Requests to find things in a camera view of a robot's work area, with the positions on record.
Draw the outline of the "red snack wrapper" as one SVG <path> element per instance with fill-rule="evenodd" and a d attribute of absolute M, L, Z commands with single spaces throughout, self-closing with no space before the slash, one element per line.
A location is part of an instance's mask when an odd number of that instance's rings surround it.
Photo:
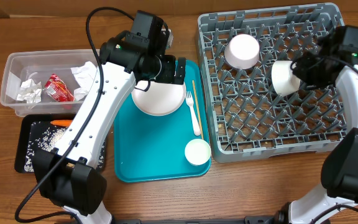
<path fill-rule="evenodd" d="M 46 82 L 44 92 L 58 102 L 75 100 L 63 80 L 54 73 L 51 74 L 50 78 Z"/>

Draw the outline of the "white paper cup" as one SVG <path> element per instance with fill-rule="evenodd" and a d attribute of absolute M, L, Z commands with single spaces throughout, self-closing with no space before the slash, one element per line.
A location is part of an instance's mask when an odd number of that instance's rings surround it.
<path fill-rule="evenodd" d="M 193 139 L 185 146 L 185 157 L 194 166 L 203 165 L 211 157 L 211 148 L 205 140 Z"/>

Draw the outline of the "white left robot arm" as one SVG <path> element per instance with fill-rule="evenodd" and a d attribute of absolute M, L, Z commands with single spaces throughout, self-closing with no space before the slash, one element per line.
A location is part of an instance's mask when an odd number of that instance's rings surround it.
<path fill-rule="evenodd" d="M 132 27 L 93 53 L 98 64 L 91 89 L 63 136 L 32 159 L 35 191 L 77 223 L 112 223 L 103 204 L 106 179 L 96 170 L 113 121 L 140 81 L 182 85 L 185 59 L 166 54 L 171 33 L 160 17 L 138 11 Z"/>

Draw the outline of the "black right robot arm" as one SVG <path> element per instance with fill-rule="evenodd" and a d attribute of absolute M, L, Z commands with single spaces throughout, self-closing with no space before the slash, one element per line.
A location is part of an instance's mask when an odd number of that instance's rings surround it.
<path fill-rule="evenodd" d="M 358 27 L 337 27 L 318 40 L 318 47 L 315 54 L 275 61 L 273 88 L 287 96 L 301 82 L 311 88 L 334 85 L 344 105 L 347 134 L 324 161 L 320 184 L 265 223 L 328 223 L 342 210 L 358 212 Z"/>

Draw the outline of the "pink plate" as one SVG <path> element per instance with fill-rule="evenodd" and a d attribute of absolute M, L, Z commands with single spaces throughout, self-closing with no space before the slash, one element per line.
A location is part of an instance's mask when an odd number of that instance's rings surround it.
<path fill-rule="evenodd" d="M 173 113 L 185 100 L 185 84 L 166 84 L 140 81 L 132 91 L 132 100 L 142 112 L 152 116 L 165 116 Z"/>

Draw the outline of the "orange carrot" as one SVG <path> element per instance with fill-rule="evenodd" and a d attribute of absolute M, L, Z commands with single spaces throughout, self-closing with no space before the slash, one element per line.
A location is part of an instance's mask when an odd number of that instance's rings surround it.
<path fill-rule="evenodd" d="M 59 119 L 59 120 L 53 120 L 50 122 L 50 124 L 54 126 L 62 126 L 62 127 L 69 127 L 72 123 L 72 120 L 70 119 Z"/>

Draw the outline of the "white napkin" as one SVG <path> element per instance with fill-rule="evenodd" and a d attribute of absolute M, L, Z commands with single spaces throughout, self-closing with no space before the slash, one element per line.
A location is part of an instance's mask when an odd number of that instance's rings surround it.
<path fill-rule="evenodd" d="M 93 85 L 93 81 L 97 72 L 94 63 L 88 61 L 80 67 L 71 67 L 71 72 L 79 84 L 79 88 L 73 91 L 75 101 L 80 101 L 88 95 Z"/>

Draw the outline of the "white bowl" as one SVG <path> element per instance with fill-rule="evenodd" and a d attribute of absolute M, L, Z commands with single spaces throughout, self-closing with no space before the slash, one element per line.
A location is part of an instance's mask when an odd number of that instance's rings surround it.
<path fill-rule="evenodd" d="M 301 80 L 290 68 L 292 61 L 277 60 L 272 65 L 272 85 L 278 95 L 287 96 L 299 90 Z"/>

